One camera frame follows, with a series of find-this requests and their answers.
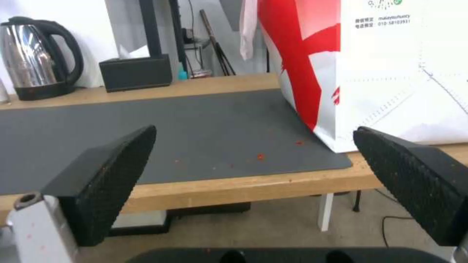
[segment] black table leg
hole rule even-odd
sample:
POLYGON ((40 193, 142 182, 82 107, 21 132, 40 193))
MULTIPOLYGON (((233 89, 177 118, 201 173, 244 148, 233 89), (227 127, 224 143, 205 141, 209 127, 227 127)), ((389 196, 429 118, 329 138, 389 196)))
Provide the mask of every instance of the black table leg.
POLYGON ((354 203, 353 211, 360 212, 359 204, 361 203, 361 190, 356 192, 356 202, 354 203))

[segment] kettle handle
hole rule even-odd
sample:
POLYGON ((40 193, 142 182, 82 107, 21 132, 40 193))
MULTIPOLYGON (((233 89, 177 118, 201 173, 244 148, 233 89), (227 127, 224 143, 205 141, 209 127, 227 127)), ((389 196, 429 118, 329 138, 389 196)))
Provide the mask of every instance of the kettle handle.
POLYGON ((46 38, 50 38, 51 35, 62 36, 65 40, 65 43, 72 51, 73 59, 75 60, 75 67, 71 72, 67 73, 66 83, 68 85, 72 85, 80 78, 81 73, 83 73, 84 67, 83 54, 81 53, 80 47, 78 46, 76 39, 65 27, 61 26, 60 24, 54 21, 35 20, 24 16, 12 17, 9 20, 11 22, 27 22, 36 25, 38 28, 40 28, 40 30, 46 38))

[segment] floor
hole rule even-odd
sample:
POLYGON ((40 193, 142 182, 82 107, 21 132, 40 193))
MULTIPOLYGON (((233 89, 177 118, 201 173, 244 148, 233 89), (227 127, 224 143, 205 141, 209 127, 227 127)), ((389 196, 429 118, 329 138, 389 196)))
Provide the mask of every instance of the floor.
MULTIPOLYGON (((361 212, 355 213, 354 196, 335 197, 324 233, 317 227, 319 197, 301 197, 256 202, 242 214, 184 217, 173 221, 167 234, 107 238, 81 252, 84 262, 124 262, 150 249, 170 247, 383 247, 382 217, 408 213, 374 190, 363 191, 361 212)), ((446 259, 453 251, 437 246, 413 220, 387 219, 385 231, 391 247, 417 248, 446 259)))

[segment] gray desk mat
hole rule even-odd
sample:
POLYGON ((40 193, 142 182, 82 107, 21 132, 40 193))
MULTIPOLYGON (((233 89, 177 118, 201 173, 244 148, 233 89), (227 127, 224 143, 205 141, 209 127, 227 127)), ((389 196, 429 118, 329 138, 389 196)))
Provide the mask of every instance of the gray desk mat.
POLYGON ((83 150, 154 124, 139 183, 347 168, 279 90, 0 110, 0 195, 41 189, 83 150))

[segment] kettle base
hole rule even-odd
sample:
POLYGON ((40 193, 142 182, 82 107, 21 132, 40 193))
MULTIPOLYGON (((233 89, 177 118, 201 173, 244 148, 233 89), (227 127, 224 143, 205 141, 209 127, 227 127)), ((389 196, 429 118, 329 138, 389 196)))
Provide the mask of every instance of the kettle base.
POLYGON ((75 91, 75 86, 59 82, 44 86, 15 88, 15 91, 20 101, 35 101, 66 95, 75 91))

